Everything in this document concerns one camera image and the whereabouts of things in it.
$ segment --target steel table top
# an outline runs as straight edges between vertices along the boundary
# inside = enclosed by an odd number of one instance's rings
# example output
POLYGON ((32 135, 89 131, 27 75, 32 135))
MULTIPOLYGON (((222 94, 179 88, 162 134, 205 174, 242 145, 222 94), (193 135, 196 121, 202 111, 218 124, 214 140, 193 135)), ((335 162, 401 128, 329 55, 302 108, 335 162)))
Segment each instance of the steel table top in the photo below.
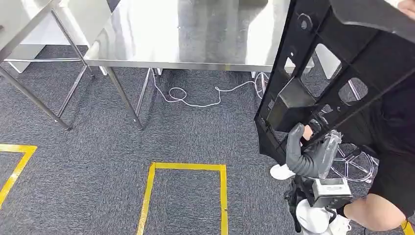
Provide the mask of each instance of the steel table top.
POLYGON ((270 72, 289 2, 121 0, 84 58, 93 66, 270 72))
POLYGON ((0 0, 0 61, 50 13, 60 0, 0 0))

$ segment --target black plastic frame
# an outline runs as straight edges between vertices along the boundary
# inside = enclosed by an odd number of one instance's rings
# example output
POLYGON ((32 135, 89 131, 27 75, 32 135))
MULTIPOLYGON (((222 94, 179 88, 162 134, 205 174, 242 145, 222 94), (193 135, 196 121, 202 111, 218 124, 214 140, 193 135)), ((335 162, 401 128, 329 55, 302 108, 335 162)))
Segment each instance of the black plastic frame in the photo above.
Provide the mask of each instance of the black plastic frame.
POLYGON ((385 1, 291 0, 270 81, 255 116, 260 153, 284 164, 286 141, 278 141, 273 130, 288 132, 298 122, 317 120, 322 130, 303 141, 305 149, 414 75, 415 22, 385 1), (341 69, 315 98, 300 77, 318 44, 339 58, 341 69), (296 65, 291 75, 284 70, 287 58, 296 65), (368 93, 349 106, 338 91, 354 77, 368 93), (326 104, 337 116, 329 124, 318 115, 326 104))

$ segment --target coiled white cable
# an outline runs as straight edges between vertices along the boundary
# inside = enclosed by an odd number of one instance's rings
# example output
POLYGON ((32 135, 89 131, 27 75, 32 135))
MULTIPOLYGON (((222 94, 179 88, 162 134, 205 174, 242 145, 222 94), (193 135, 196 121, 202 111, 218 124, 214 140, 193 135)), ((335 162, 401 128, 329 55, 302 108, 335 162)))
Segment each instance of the coiled white cable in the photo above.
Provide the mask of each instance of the coiled white cable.
POLYGON ((258 78, 259 78, 259 76, 260 75, 264 75, 265 77, 267 77, 268 79, 269 79, 269 77, 268 77, 268 75, 267 74, 265 74, 264 72, 260 72, 260 73, 258 73, 258 75, 255 77, 255 80, 254 81, 248 81, 248 82, 244 82, 244 83, 242 83, 241 85, 239 85, 239 86, 236 86, 236 87, 234 87, 234 88, 232 88, 232 89, 230 89, 230 90, 221 90, 221 89, 219 89, 218 87, 215 87, 215 90, 217 90, 218 91, 218 93, 219 93, 219 101, 218 102, 215 102, 215 103, 212 103, 212 104, 207 104, 207 105, 196 105, 196 104, 189 104, 189 103, 187 103, 184 99, 187 97, 187 92, 185 91, 185 90, 183 90, 183 88, 180 88, 180 87, 173 87, 173 88, 170 88, 169 89, 169 96, 172 98, 172 99, 174 99, 174 100, 168 100, 167 98, 166 98, 166 96, 163 94, 163 92, 160 90, 160 88, 157 86, 157 84, 156 84, 156 75, 155 75, 155 73, 154 73, 154 71, 153 71, 153 69, 151 69, 151 71, 152 71, 152 73, 153 73, 153 81, 154 81, 154 86, 157 88, 157 90, 159 90, 159 92, 160 92, 160 94, 163 96, 163 98, 164 98, 164 100, 166 101, 166 102, 168 102, 168 103, 174 103, 174 102, 178 102, 178 101, 181 101, 181 102, 183 102, 185 105, 187 105, 187 106, 190 106, 190 107, 199 107, 199 108, 205 108, 205 107, 209 107, 209 106, 213 106, 213 105, 217 105, 217 104, 220 104, 220 102, 222 101, 222 99, 221 99, 221 92, 231 92, 231 91, 233 91, 233 90, 235 90, 235 89, 238 89, 238 88, 240 88, 240 87, 242 87, 242 86, 244 86, 244 85, 246 85, 246 84, 248 84, 248 83, 253 83, 254 84, 254 87, 255 87, 255 91, 256 91, 256 95, 260 98, 260 99, 262 99, 262 97, 259 95, 259 93, 262 91, 262 89, 261 90, 258 90, 258 86, 256 85, 256 81, 258 80, 258 78), (180 91, 182 91, 183 93, 184 93, 184 96, 182 97, 182 98, 176 98, 176 97, 174 97, 174 95, 172 95, 172 90, 180 90, 180 91))

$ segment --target yellow floor tape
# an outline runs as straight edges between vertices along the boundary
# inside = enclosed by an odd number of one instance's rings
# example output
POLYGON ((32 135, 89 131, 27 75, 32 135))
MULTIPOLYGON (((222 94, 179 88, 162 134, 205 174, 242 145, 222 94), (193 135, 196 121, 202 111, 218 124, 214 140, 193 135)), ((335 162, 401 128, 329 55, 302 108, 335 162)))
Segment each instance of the yellow floor tape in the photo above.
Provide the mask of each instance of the yellow floor tape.
POLYGON ((2 152, 23 153, 23 157, 22 159, 20 159, 20 162, 17 164, 12 175, 6 181, 6 184, 4 184, 3 188, 1 188, 0 209, 9 191, 11 190, 12 186, 16 182, 20 173, 23 171, 23 168, 26 166, 27 161, 29 161, 32 154, 36 151, 36 148, 37 148, 36 146, 32 146, 32 145, 0 144, 0 151, 2 152))
POLYGON ((402 224, 403 233, 405 235, 415 235, 414 229, 411 226, 411 223, 408 221, 404 221, 402 224))
POLYGON ((148 216, 151 190, 153 189, 156 169, 175 170, 217 170, 220 172, 220 201, 221 201, 221 235, 228 235, 228 198, 226 183, 226 166, 217 164, 184 164, 184 163, 152 163, 148 171, 147 186, 144 193, 140 219, 138 220, 137 235, 144 234, 144 226, 148 216))

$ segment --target gray carpet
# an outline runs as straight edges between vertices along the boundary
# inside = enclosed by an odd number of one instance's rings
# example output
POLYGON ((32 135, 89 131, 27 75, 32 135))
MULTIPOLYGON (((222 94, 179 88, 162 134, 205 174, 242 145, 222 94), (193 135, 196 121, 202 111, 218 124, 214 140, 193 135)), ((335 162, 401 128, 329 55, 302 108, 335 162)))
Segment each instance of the gray carpet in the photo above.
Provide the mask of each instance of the gray carpet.
MULTIPOLYGON (((74 55, 70 47, 47 46, 39 57, 56 56, 74 55)), ((18 79, 57 111, 80 69, 79 63, 37 63, 18 79)), ((38 146, 0 210, 0 235, 133 235, 151 162, 226 164, 229 234, 294 234, 283 200, 289 181, 271 178, 275 161, 258 153, 253 117, 259 99, 251 85, 200 109, 164 102, 150 81, 139 131, 108 77, 94 71, 96 79, 83 78, 63 115, 70 132, 0 78, 1 143, 38 146)), ((115 72, 136 103, 146 69, 115 72)), ((319 86, 321 78, 314 78, 310 84, 319 86)), ((207 104, 217 100, 214 86, 250 79, 248 72, 165 70, 158 83, 165 94, 179 86, 189 103, 207 104)), ((18 156, 0 154, 1 184, 18 156)), ((355 195, 368 188, 352 184, 355 195)), ((219 234, 219 192, 217 172, 158 169, 145 234, 219 234)), ((353 228, 351 234, 363 234, 353 228)))

